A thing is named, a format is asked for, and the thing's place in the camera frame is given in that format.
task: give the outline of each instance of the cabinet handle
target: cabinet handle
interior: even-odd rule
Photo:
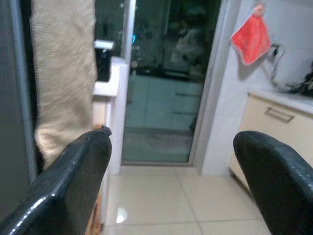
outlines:
[[[293,116],[293,115],[285,114],[285,113],[283,113],[279,110],[276,110],[272,107],[267,107],[264,114],[271,116],[273,118],[277,118],[277,119],[279,119],[285,123],[289,123],[295,118],[295,116]]]

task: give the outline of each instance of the red cloth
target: red cloth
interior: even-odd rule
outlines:
[[[239,51],[241,60],[250,65],[270,49],[267,27],[262,17],[251,15],[231,37],[231,43]]]

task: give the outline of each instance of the beige tile floor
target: beige tile floor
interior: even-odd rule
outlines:
[[[230,234],[270,234],[254,202],[230,177],[140,166],[110,177],[103,235]]]

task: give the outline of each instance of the doorway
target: doorway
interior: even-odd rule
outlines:
[[[122,160],[192,165],[219,0],[137,0]]]

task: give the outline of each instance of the white wall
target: white wall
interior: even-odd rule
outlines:
[[[242,0],[236,29],[252,13],[254,0]],[[313,1],[268,0],[265,20],[272,42],[287,48],[282,58],[277,81],[296,82],[310,71],[313,60]],[[213,127],[202,166],[202,174],[227,175],[232,141],[240,125],[248,90],[272,90],[269,74],[270,57],[244,66],[231,47],[216,108]]]

